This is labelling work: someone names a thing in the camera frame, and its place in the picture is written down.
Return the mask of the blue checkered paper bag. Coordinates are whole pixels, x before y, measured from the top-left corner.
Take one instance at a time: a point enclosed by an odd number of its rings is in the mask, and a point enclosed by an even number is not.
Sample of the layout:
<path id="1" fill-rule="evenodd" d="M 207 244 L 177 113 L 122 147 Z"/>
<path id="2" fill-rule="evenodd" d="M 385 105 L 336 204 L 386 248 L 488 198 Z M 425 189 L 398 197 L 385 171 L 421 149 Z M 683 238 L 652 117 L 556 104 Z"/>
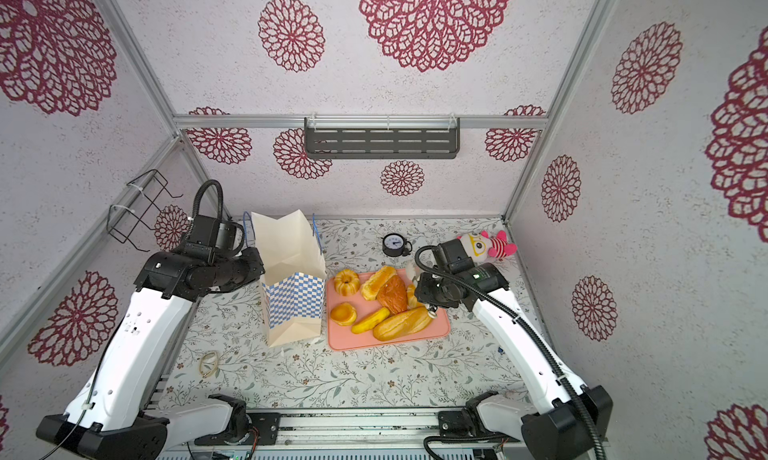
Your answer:
<path id="1" fill-rule="evenodd" d="M 319 337 L 326 263 L 315 221 L 300 210 L 280 218 L 246 212 L 243 220 L 265 269 L 259 283 L 267 346 Z"/>

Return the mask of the yellow ring donut bread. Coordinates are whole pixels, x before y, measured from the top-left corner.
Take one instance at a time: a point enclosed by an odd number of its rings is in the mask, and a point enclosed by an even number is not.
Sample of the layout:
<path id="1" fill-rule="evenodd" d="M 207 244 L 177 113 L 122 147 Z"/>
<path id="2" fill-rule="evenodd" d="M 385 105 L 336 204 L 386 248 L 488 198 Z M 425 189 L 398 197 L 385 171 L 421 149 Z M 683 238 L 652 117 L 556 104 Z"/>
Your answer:
<path id="1" fill-rule="evenodd" d="M 418 301 L 416 295 L 415 295 L 416 286 L 414 284 L 410 284 L 406 288 L 406 295 L 407 295 L 407 305 L 408 309 L 416 309 L 422 306 L 422 304 Z"/>

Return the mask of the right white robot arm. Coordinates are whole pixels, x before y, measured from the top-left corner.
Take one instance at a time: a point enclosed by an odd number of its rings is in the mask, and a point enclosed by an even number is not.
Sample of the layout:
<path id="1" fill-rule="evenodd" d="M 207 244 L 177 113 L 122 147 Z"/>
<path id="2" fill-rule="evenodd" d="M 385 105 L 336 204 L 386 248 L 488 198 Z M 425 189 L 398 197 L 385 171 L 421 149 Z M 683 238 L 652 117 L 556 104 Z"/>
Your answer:
<path id="1" fill-rule="evenodd" d="M 415 296 L 428 313 L 465 308 L 493 335 L 520 374 L 525 402 L 489 391 L 462 409 L 462 427 L 428 436 L 432 443 L 520 442 L 535 459 L 604 459 L 613 400 L 601 386 L 588 386 L 562 361 L 529 322 L 509 283 L 491 263 L 476 263 L 457 239 L 419 248 L 413 255 L 419 278 Z"/>

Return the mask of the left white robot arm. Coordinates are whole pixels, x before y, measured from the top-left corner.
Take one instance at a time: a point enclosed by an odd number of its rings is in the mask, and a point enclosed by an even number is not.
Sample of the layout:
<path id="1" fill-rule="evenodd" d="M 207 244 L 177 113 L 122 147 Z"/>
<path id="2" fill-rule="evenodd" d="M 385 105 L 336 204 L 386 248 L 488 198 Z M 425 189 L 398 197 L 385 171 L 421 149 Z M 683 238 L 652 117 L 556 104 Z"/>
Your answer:
<path id="1" fill-rule="evenodd" d="M 86 459 L 155 459 L 165 448 L 214 436 L 238 444 L 250 433 L 244 401 L 214 394 L 187 407 L 146 413 L 164 352 L 211 288 L 231 292 L 258 280 L 258 250 L 209 260 L 159 252 L 135 280 L 128 310 L 94 373 L 62 414 L 45 416 L 38 439 Z"/>

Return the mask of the brown croissant bread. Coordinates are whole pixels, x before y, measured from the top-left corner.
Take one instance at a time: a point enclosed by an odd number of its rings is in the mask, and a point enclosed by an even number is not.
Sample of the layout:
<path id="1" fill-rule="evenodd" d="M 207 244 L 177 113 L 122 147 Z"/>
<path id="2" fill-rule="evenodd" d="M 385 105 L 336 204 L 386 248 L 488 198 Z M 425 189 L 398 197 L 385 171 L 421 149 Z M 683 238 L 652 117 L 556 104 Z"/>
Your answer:
<path id="1" fill-rule="evenodd" d="M 407 311 L 407 289 L 403 280 L 398 275 L 394 275 L 379 290 L 376 300 L 393 315 Z"/>

